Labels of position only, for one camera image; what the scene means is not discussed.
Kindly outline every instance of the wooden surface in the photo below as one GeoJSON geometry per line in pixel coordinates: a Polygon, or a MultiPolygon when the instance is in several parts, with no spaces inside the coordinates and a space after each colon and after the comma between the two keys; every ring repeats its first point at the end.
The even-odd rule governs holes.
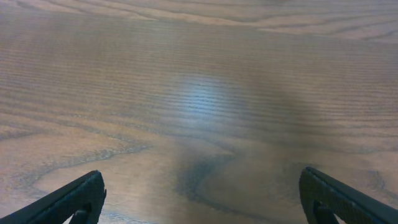
{"type": "Polygon", "coordinates": [[[305,223],[305,166],[398,207],[396,2],[0,6],[0,217],[95,169],[101,223],[305,223]]]}

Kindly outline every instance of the wood grain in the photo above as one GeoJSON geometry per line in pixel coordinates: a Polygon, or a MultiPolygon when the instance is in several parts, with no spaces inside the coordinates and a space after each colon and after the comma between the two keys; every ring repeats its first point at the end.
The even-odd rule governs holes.
{"type": "Polygon", "coordinates": [[[0,0],[0,4],[30,10],[188,21],[398,43],[395,0],[0,0]]]}
{"type": "MultiPolygon", "coordinates": [[[[340,8],[115,1],[131,20],[109,16],[117,4],[1,1],[0,217],[93,169],[102,223],[305,223],[305,166],[398,207],[398,45],[219,22],[340,8]]],[[[392,2],[340,4],[394,17],[365,16],[392,2]]]]}

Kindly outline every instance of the wooden table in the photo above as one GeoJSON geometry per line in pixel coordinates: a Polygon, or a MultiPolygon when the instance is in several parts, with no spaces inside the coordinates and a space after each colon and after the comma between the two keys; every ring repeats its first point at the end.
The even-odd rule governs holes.
{"type": "Polygon", "coordinates": [[[397,208],[397,9],[0,0],[0,217],[95,169],[101,223],[305,223],[305,166],[397,208]]]}

